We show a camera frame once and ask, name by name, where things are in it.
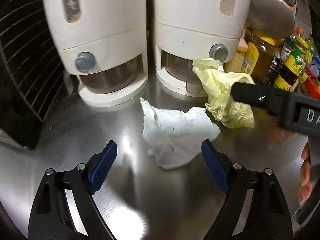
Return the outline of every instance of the glass jar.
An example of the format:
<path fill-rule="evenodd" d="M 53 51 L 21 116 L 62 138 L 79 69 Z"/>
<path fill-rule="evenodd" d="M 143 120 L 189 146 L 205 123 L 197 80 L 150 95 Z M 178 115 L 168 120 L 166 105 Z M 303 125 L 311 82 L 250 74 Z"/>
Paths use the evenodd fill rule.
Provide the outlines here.
<path fill-rule="evenodd" d="M 268 76 L 273 56 L 280 53 L 280 49 L 274 39 L 264 37 L 258 31 L 253 31 L 247 42 L 248 51 L 244 56 L 241 72 L 250 74 L 255 83 L 262 84 Z"/>

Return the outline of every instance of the bottle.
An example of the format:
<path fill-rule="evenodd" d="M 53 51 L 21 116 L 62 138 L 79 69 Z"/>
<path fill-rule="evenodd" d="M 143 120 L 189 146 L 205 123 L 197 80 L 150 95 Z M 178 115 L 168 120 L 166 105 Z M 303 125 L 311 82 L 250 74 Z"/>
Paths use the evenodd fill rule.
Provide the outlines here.
<path fill-rule="evenodd" d="M 244 55 L 241 73 L 247 73 L 255 83 L 263 84 L 268 76 L 273 56 L 279 54 L 280 49 L 274 39 L 265 37 L 257 30 L 252 32 L 247 42 L 248 51 Z"/>
<path fill-rule="evenodd" d="M 294 46 L 295 46 L 295 41 L 291 38 L 287 38 L 283 44 L 282 50 L 281 50 L 281 60 L 282 62 L 285 62 L 289 55 L 291 54 Z"/>
<path fill-rule="evenodd" d="M 296 44 L 291 54 L 284 62 L 278 77 L 273 86 L 282 90 L 290 91 L 306 65 L 306 53 L 309 49 L 308 44 L 300 37 L 296 37 Z"/>
<path fill-rule="evenodd" d="M 309 45 L 309 50 L 308 50 L 308 52 L 306 54 L 307 64 L 310 64 L 312 62 L 313 53 L 315 51 L 315 43 L 313 42 L 313 39 L 312 39 L 312 33 L 310 33 L 310 37 L 309 38 L 306 38 L 306 43 L 308 43 L 308 45 Z"/>
<path fill-rule="evenodd" d="M 281 59 L 279 59 L 279 57 L 277 57 L 277 55 L 273 56 L 272 62 L 269 66 L 268 74 L 263 80 L 263 85 L 271 86 L 273 84 L 281 70 L 282 63 L 283 62 L 281 61 Z"/>
<path fill-rule="evenodd" d="M 302 38 L 304 35 L 304 31 L 300 27 L 296 27 L 294 34 L 290 36 L 291 39 L 295 39 L 296 37 Z"/>

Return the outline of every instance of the yellow plastic bag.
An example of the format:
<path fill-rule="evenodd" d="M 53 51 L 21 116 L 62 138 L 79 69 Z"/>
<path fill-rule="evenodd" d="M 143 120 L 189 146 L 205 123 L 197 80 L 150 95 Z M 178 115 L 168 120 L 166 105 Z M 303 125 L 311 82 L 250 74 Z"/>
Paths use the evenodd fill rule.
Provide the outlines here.
<path fill-rule="evenodd" d="M 230 95 L 231 87 L 235 82 L 254 84 L 249 74 L 225 73 L 222 63 L 212 58 L 194 60 L 193 72 L 209 95 L 209 103 L 205 103 L 205 106 L 217 121 L 229 128 L 254 128 L 251 107 L 234 101 Z"/>

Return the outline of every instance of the metal ladle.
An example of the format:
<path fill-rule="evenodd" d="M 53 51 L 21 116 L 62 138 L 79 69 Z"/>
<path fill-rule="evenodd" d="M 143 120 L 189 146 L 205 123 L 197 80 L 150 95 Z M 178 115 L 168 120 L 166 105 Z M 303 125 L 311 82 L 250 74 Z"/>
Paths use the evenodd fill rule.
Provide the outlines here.
<path fill-rule="evenodd" d="M 283 0 L 251 0 L 248 17 L 269 38 L 285 39 L 294 30 L 293 13 Z"/>

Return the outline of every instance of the stainless steel countertop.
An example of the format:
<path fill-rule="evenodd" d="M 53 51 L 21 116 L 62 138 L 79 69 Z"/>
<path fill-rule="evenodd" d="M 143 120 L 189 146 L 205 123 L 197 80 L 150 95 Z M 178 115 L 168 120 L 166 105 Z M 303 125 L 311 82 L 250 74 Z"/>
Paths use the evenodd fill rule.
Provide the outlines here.
<path fill-rule="evenodd" d="M 114 140 L 118 157 L 102 190 L 93 198 L 117 239 L 203 239 L 225 196 L 200 155 L 176 170 L 157 167 L 155 159 L 147 155 L 148 144 L 142 138 L 139 97 L 155 107 L 181 111 L 204 107 L 207 98 L 180 96 L 163 88 L 154 71 L 149 75 L 148 84 L 138 96 L 116 107 L 91 109 L 77 94 L 62 97 L 52 107 L 34 151 L 0 145 L 0 200 L 25 235 L 33 198 L 46 169 L 71 170 Z M 209 114 L 221 129 L 213 145 L 247 169 L 271 168 L 293 214 L 299 206 L 300 157 L 307 137 L 277 129 L 275 119 L 262 110 L 254 109 L 254 115 L 255 129 L 231 130 Z M 82 231 L 75 207 L 69 205 Z M 246 202 L 238 232 L 249 207 Z"/>

